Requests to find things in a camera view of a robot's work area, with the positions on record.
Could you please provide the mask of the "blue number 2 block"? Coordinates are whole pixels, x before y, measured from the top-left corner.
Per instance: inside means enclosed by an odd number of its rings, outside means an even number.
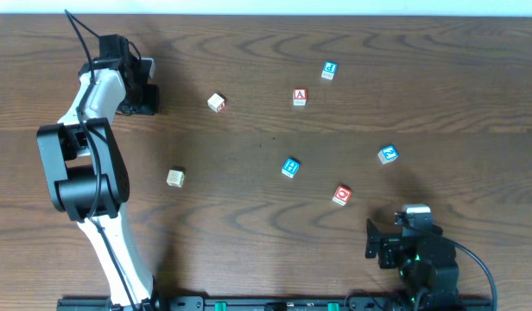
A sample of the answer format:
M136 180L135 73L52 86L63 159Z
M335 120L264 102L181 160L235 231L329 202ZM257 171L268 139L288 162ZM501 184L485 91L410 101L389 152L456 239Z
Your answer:
M399 154L394 145L388 145L380 149L377 157L382 164L387 164L396 160Z

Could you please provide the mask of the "red letter I block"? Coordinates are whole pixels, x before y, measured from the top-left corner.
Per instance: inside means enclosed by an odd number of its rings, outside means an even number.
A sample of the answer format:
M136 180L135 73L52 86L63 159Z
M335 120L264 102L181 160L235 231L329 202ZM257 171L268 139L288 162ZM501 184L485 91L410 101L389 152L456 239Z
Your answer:
M225 108L226 99L222 95L214 93L207 100L207 104L214 112L219 113Z

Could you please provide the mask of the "red letter A block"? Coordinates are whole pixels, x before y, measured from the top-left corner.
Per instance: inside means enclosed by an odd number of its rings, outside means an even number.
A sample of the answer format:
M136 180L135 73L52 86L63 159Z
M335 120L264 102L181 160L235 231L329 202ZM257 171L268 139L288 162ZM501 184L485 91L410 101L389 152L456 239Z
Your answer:
M307 89L295 88L293 91L293 105L304 106L307 103Z

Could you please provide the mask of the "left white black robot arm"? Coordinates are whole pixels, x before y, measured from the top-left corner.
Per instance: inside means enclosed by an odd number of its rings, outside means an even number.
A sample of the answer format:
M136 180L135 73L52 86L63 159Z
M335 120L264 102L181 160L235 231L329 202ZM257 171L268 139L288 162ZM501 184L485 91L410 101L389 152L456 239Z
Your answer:
M99 56L79 71L68 112L36 134L54 207L88 237L110 285L103 310L161 310L155 279L143 262L127 217L128 171L111 124L117 114L153 116L159 88L155 62L121 35L102 35Z

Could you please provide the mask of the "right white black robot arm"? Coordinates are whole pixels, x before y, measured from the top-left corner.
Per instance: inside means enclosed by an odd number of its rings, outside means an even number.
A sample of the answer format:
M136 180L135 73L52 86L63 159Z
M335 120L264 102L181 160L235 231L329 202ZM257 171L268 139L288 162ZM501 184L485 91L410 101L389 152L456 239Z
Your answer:
M366 222L365 256L377 258L382 270L397 269L405 285L383 304L384 310L462 310L457 282L456 248L433 224L428 207L396 213L399 233L382 233Z

